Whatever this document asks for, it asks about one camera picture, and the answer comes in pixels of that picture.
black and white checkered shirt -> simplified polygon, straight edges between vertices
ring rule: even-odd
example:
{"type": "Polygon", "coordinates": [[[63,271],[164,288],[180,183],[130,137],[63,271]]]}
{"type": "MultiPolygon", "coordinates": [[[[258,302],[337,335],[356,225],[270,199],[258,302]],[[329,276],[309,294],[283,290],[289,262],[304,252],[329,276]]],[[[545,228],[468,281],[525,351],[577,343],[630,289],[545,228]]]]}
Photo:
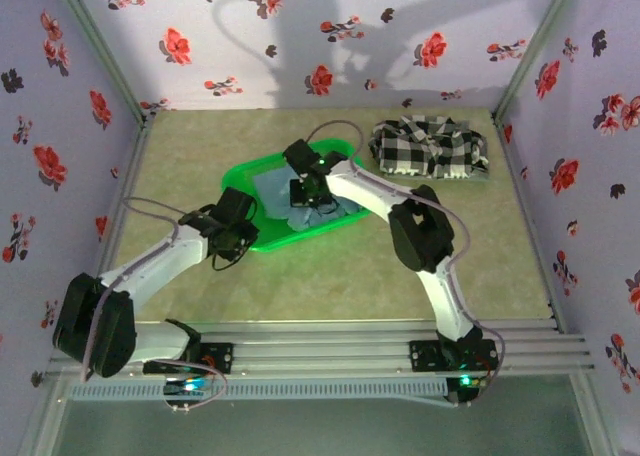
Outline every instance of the black and white checkered shirt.
{"type": "Polygon", "coordinates": [[[369,148],[380,170],[429,179],[488,178],[486,138],[444,116],[402,116],[373,128],[369,148]]]}

floor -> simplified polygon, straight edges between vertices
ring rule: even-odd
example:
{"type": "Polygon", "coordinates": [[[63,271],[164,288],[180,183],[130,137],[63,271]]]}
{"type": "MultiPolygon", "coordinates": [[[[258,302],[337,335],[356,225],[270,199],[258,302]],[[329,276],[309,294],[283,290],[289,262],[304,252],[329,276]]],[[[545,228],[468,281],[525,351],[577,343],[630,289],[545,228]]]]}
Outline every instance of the floor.
{"type": "MultiPolygon", "coordinates": [[[[406,114],[448,115],[485,135],[490,180],[432,184],[441,202],[469,226],[472,248],[458,268],[464,297],[480,319],[548,318],[545,288],[517,203],[512,177],[483,109],[337,109],[170,111],[153,124],[134,194],[183,210],[215,203],[220,181],[237,164],[272,153],[336,118],[359,124],[365,134],[384,119],[406,114]]],[[[346,126],[322,130],[318,139],[357,144],[346,126]]],[[[368,151],[367,169],[377,172],[368,151]]],[[[396,180],[417,186],[423,181],[396,180]]],[[[154,207],[137,207],[157,211],[154,207]]],[[[175,216],[164,210],[160,214],[175,216]]],[[[166,223],[131,214],[121,236],[117,265],[137,257],[169,231],[166,223]]],[[[460,237],[454,240],[459,245],[460,237]]],[[[137,315],[185,322],[296,320],[433,320],[418,278],[393,251],[388,226],[369,215],[271,253],[249,253],[239,264],[214,272],[210,261],[192,267],[161,289],[137,315]]]]}
{"type": "Polygon", "coordinates": [[[566,377],[504,377],[460,409],[398,400],[70,402],[56,456],[589,456],[566,377]]]}

